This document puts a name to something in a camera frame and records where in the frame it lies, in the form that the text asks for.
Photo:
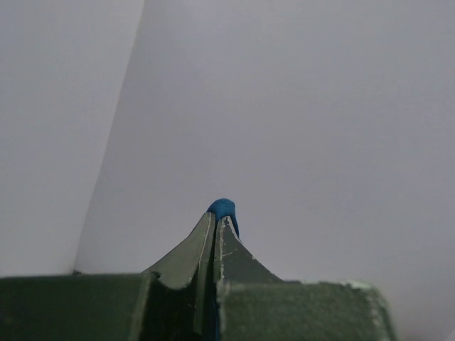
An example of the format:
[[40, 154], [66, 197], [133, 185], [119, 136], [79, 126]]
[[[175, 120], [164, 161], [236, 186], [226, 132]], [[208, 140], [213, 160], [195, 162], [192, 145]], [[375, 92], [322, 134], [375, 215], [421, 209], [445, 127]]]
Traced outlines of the blue printed t shirt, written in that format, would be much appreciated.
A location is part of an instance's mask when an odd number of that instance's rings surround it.
[[[235, 213], [235, 203], [232, 200], [227, 198], [220, 198], [214, 201], [207, 212], [211, 212], [215, 215], [215, 225], [219, 223], [219, 221], [224, 217], [230, 217], [232, 221], [233, 228], [235, 230], [235, 235], [237, 237], [240, 236], [239, 227], [237, 223], [236, 213]], [[219, 341], [220, 340], [220, 330], [219, 330], [219, 314], [218, 314], [218, 304], [216, 300], [217, 289], [214, 286], [214, 296], [213, 296], [213, 320], [214, 320], [214, 331], [212, 340]]]

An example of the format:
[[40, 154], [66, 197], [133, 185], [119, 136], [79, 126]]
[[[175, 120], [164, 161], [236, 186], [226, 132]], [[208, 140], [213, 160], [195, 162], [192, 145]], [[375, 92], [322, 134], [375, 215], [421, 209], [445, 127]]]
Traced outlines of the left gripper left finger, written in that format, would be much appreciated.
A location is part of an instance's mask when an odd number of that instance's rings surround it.
[[215, 217], [136, 274], [7, 277], [2, 340], [212, 340]]

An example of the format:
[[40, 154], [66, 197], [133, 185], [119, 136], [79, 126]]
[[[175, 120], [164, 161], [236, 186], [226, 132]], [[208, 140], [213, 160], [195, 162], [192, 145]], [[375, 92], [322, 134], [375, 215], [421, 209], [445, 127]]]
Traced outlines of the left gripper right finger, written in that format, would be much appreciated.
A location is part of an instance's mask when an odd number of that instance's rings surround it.
[[215, 246], [221, 340], [397, 340], [381, 292], [359, 281], [285, 281], [237, 237], [229, 217]]

